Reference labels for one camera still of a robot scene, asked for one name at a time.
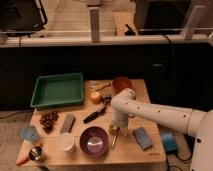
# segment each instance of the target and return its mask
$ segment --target bowl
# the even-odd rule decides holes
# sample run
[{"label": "bowl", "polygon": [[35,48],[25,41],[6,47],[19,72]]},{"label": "bowl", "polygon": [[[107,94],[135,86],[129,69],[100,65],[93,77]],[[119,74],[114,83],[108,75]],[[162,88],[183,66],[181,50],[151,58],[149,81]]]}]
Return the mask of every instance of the bowl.
[{"label": "bowl", "polygon": [[80,148],[90,157],[103,155],[108,150],[108,147],[108,135],[101,127],[89,127],[80,136]]},{"label": "bowl", "polygon": [[125,88],[132,88],[132,82],[127,77],[116,77],[112,82],[115,93],[120,93]]}]

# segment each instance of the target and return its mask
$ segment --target plastic cup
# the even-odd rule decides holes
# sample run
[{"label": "plastic cup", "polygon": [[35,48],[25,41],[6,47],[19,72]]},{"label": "plastic cup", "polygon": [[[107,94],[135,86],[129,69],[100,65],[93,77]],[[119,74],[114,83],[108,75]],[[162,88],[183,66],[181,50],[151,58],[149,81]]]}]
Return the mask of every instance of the plastic cup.
[{"label": "plastic cup", "polygon": [[23,139],[30,141],[31,143],[33,143],[39,139],[38,131],[37,131],[36,127],[33,125],[29,125],[26,128],[24,128],[21,131],[20,136]]}]

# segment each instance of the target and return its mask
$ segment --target green plastic tray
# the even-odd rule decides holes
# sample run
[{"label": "green plastic tray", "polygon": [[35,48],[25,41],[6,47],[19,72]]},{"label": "green plastic tray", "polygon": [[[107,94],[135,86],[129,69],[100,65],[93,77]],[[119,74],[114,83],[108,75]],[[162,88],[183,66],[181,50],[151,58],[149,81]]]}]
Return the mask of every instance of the green plastic tray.
[{"label": "green plastic tray", "polygon": [[82,73],[40,76],[30,106],[37,109],[81,105],[84,100]]}]

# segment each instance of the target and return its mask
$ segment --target grapes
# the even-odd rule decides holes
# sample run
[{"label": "grapes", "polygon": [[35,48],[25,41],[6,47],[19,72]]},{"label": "grapes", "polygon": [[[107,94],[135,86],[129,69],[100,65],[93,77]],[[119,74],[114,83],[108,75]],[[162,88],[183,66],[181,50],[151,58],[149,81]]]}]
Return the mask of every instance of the grapes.
[{"label": "grapes", "polygon": [[42,128],[46,133],[50,133],[52,131],[53,124],[58,120],[58,117],[58,112],[55,110],[45,113],[41,116],[39,122],[43,126]]}]

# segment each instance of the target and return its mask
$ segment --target paper cup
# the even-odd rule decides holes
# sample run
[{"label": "paper cup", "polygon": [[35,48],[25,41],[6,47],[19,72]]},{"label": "paper cup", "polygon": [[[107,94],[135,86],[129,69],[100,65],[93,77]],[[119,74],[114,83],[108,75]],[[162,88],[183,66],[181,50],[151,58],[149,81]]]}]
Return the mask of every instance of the paper cup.
[{"label": "paper cup", "polygon": [[67,154],[72,154],[75,152],[74,136],[68,132],[62,133],[59,137],[58,146],[60,150],[66,152]]}]

